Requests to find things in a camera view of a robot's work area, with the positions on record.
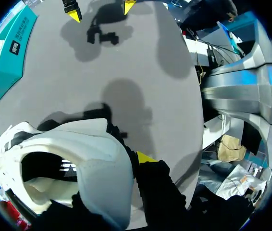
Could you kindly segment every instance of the red object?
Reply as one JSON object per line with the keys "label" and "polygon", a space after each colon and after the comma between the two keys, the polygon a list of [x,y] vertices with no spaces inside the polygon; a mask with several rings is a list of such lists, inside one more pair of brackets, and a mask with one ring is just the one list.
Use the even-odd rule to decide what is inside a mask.
{"label": "red object", "polygon": [[20,213],[16,210],[16,208],[11,204],[10,201],[5,202],[1,201],[5,204],[5,208],[11,219],[17,224],[18,227],[20,227],[21,230],[28,230],[29,225],[23,221],[22,219],[19,219]]}

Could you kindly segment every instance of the silver machine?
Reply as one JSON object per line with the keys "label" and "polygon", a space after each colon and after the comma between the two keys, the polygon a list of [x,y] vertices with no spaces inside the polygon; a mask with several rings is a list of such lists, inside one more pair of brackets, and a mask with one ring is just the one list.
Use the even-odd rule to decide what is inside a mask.
{"label": "silver machine", "polygon": [[272,41],[255,21],[250,53],[212,70],[202,94],[220,114],[242,119],[257,129],[272,169]]}

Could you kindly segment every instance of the black logo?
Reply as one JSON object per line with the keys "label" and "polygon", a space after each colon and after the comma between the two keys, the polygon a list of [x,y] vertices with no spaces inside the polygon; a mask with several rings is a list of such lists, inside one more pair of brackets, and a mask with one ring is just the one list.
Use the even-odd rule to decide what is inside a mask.
{"label": "black logo", "polygon": [[12,54],[18,55],[19,54],[19,50],[20,50],[20,46],[21,45],[18,42],[16,42],[16,41],[13,40],[12,43],[11,43],[9,51]]}

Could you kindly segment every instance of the teal box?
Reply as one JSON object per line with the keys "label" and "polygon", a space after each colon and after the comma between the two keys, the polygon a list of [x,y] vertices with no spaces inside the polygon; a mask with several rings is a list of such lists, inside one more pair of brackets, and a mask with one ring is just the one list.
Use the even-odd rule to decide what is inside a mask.
{"label": "teal box", "polygon": [[0,53],[0,99],[23,75],[26,48],[36,19],[25,6],[0,33],[0,40],[4,40]]}

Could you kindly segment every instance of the white sneaker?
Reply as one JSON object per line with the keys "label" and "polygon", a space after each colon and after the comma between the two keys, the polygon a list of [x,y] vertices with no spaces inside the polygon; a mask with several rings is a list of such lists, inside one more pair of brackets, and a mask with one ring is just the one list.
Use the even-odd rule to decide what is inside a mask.
{"label": "white sneaker", "polygon": [[[50,199],[71,205],[71,196],[79,191],[90,212],[125,230],[130,220],[132,165],[125,148],[106,129],[104,118],[70,122],[47,132],[26,122],[8,129],[0,137],[4,189],[11,188],[37,214],[49,207]],[[23,182],[22,160],[38,152],[75,164],[77,183],[41,177]]]}

